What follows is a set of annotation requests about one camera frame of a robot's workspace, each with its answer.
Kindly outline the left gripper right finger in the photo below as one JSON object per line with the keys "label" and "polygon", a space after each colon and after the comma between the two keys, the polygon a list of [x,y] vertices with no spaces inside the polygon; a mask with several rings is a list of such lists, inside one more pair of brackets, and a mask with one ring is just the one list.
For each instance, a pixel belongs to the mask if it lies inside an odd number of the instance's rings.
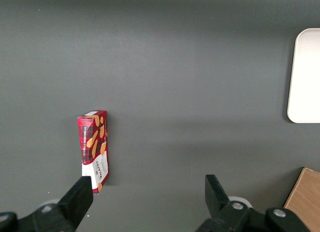
{"label": "left gripper right finger", "polygon": [[260,213],[240,200],[228,198],[214,174],[205,176],[205,203],[210,218],[198,232],[308,232],[291,210],[271,207]]}

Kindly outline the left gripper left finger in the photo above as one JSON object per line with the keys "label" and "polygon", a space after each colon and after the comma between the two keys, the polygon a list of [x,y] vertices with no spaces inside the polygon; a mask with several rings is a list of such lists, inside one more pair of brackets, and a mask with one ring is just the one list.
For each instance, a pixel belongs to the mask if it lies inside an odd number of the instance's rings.
{"label": "left gripper left finger", "polygon": [[92,180],[82,176],[57,203],[46,203],[18,218],[11,211],[0,214],[2,232],[75,232],[93,203]]}

